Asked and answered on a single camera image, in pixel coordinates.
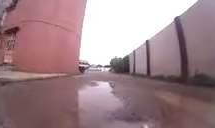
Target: fence post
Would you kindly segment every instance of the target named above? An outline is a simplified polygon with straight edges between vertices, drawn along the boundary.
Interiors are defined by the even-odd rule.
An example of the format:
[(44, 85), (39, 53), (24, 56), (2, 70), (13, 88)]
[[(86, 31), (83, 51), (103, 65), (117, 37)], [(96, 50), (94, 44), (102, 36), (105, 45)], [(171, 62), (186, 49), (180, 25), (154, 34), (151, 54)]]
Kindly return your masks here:
[(175, 22), (176, 32), (177, 32), (178, 40), (179, 40), (180, 57), (181, 57), (181, 77), (183, 78), (183, 80), (185, 80), (185, 79), (187, 79), (187, 77), (189, 75), (186, 40), (185, 40), (184, 30), (182, 27), (180, 17), (177, 16), (174, 19), (174, 22)]
[(147, 76), (151, 76), (151, 56), (150, 56), (150, 41), (146, 40), (146, 54), (147, 54)]

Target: concrete fence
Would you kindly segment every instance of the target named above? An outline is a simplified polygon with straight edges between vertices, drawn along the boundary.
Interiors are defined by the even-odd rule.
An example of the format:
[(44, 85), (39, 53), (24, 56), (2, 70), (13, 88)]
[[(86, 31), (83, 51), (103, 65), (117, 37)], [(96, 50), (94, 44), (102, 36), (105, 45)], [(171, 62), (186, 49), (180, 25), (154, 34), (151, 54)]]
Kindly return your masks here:
[(199, 0), (130, 57), (130, 73), (215, 78), (215, 0)]

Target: white wall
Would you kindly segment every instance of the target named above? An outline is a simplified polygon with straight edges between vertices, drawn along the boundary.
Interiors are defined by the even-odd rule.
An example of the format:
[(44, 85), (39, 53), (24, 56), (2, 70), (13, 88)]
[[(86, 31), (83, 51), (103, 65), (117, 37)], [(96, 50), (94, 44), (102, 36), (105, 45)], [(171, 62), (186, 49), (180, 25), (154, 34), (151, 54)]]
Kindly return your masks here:
[(133, 52), (129, 54), (129, 65), (130, 65), (130, 73), (133, 73), (133, 65), (134, 65), (134, 55)]
[(189, 73), (215, 77), (215, 0), (199, 0), (181, 16)]
[(180, 75), (180, 50), (175, 23), (150, 39), (151, 75)]
[(147, 74), (146, 43), (144, 43), (136, 50), (136, 74)]

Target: sidewalk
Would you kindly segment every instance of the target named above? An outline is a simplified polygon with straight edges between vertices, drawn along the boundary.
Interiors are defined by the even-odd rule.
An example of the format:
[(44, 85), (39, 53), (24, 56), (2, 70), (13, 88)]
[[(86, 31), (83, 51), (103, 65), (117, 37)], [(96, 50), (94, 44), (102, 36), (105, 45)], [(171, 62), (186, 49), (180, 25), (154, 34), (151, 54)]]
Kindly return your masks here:
[(37, 74), (17, 71), (0, 71), (0, 82), (17, 82), (67, 76), (68, 74)]

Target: asphalt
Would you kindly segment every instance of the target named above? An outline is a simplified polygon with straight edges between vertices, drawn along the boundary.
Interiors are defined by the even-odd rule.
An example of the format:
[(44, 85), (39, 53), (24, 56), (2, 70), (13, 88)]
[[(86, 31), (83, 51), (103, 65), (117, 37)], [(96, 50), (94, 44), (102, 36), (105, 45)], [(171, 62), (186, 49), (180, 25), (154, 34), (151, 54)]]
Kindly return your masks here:
[(0, 128), (215, 128), (215, 89), (89, 72), (0, 86)]

